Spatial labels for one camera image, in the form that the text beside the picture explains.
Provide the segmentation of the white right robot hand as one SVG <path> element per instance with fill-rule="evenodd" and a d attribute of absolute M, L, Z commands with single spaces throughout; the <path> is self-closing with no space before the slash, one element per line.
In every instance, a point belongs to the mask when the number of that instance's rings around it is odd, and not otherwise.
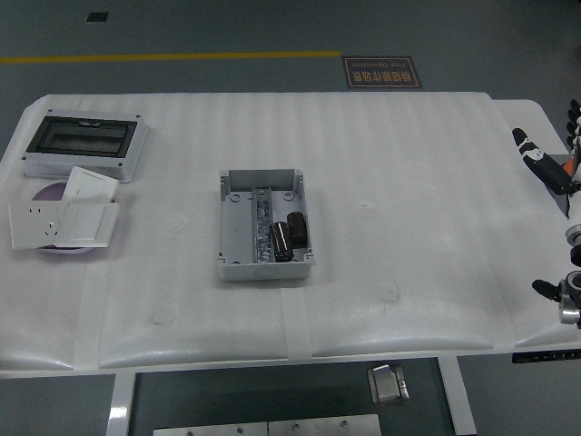
<path fill-rule="evenodd" d="M 552 155 L 540 149 L 520 128 L 512 135 L 524 164 L 544 184 L 556 200 L 565 217 L 573 224 L 580 223 L 580 103 L 570 102 L 566 141 L 570 153 L 559 163 Z"/>

